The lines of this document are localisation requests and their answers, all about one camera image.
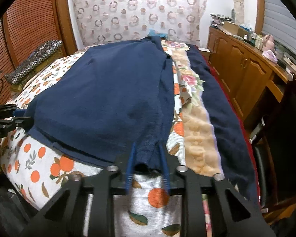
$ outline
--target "cardboard box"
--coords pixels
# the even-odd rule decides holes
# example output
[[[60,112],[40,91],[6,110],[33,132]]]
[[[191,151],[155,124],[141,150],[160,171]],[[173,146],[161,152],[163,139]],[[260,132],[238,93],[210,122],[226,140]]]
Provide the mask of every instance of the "cardboard box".
[[[249,32],[244,30],[243,28],[239,27],[235,23],[225,22],[224,29],[229,32],[230,34],[237,35],[240,37],[244,37],[245,35],[249,36]]]

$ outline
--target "navy blue shirt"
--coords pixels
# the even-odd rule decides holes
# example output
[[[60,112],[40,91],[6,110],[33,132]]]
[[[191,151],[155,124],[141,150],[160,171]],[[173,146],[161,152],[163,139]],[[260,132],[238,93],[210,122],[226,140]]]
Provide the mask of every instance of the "navy blue shirt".
[[[159,37],[89,48],[25,116],[28,133],[84,163],[107,166],[136,143],[136,164],[160,169],[173,119],[172,59]]]

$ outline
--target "cabinet door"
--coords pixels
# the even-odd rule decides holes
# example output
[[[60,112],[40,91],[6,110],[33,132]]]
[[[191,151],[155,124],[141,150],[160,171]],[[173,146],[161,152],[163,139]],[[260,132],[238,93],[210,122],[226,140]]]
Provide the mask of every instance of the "cabinet door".
[[[231,44],[231,51],[226,57],[222,82],[226,87],[229,97],[233,98],[241,84],[249,53],[244,47],[236,42],[231,40],[229,42]]]
[[[226,58],[229,56],[230,52],[230,39],[225,36],[217,36],[215,41],[214,50],[215,57],[212,63],[213,68],[216,70],[220,79],[223,79],[223,70]]]
[[[260,59],[250,55],[245,64],[242,82],[232,99],[238,115],[245,120],[261,96],[272,70]]]
[[[216,42],[216,35],[215,32],[211,29],[208,35],[208,43],[207,43],[207,47],[210,50],[210,55],[208,58],[208,63],[212,64],[212,61],[214,60],[214,49],[215,49],[215,42]]]

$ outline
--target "patterned curtain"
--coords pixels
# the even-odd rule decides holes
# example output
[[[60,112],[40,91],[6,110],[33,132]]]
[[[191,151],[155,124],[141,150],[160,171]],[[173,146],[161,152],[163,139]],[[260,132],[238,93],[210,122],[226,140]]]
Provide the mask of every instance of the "patterned curtain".
[[[235,23],[241,25],[245,23],[245,12],[243,0],[234,0]]]
[[[199,45],[207,0],[73,0],[85,46],[136,40],[153,29],[168,39]]]

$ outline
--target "window blind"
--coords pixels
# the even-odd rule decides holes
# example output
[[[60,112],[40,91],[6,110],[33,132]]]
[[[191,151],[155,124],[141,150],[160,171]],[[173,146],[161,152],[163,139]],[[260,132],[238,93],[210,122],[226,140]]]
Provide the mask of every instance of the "window blind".
[[[262,32],[296,54],[296,20],[280,0],[265,0]]]

